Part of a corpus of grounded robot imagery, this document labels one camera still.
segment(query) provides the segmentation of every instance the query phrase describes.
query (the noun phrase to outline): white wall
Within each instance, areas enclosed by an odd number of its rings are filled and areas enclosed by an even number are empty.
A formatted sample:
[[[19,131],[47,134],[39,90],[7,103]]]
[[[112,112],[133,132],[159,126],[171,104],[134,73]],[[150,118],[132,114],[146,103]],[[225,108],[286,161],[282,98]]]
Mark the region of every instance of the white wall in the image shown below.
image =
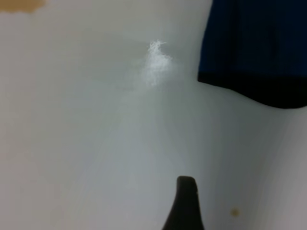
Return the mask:
[[[1,229],[158,230],[179,175],[207,230],[307,228],[307,110],[196,81],[210,4],[0,13]]]

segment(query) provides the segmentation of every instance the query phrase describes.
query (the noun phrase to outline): small brown spot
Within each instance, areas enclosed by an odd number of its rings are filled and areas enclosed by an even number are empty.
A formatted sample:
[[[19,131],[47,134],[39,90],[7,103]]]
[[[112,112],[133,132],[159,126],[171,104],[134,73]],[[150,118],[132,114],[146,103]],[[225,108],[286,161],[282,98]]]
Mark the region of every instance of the small brown spot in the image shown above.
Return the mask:
[[[238,217],[240,215],[240,210],[237,209],[237,208],[233,208],[231,211],[230,211],[230,214],[233,216],[233,217]]]
[[[33,13],[45,5],[45,0],[0,0],[0,12]]]

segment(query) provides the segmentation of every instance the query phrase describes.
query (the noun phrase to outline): tan patch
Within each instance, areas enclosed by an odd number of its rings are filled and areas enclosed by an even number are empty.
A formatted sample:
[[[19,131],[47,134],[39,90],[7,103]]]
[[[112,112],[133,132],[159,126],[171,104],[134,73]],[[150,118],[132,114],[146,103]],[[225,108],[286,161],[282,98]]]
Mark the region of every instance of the tan patch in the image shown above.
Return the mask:
[[[237,208],[233,208],[231,211],[230,211],[230,214],[233,216],[233,217],[238,217],[240,215],[240,210],[237,209]]]
[[[45,5],[45,0],[0,0],[0,12],[32,13]]]

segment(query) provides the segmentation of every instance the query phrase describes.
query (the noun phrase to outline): black object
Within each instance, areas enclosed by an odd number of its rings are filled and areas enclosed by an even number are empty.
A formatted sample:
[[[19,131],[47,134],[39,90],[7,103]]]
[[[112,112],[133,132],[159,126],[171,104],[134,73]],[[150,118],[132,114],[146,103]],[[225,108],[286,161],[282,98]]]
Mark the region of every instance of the black object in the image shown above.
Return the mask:
[[[204,230],[196,181],[192,177],[177,179],[177,193],[163,230]]]

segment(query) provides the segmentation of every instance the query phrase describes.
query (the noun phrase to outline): dark blue garment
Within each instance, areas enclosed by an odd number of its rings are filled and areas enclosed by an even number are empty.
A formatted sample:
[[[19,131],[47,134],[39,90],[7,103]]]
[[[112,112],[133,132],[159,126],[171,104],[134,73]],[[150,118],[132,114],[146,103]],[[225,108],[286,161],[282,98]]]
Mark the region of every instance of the dark blue garment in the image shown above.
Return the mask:
[[[307,105],[307,1],[213,0],[199,81],[279,108]]]

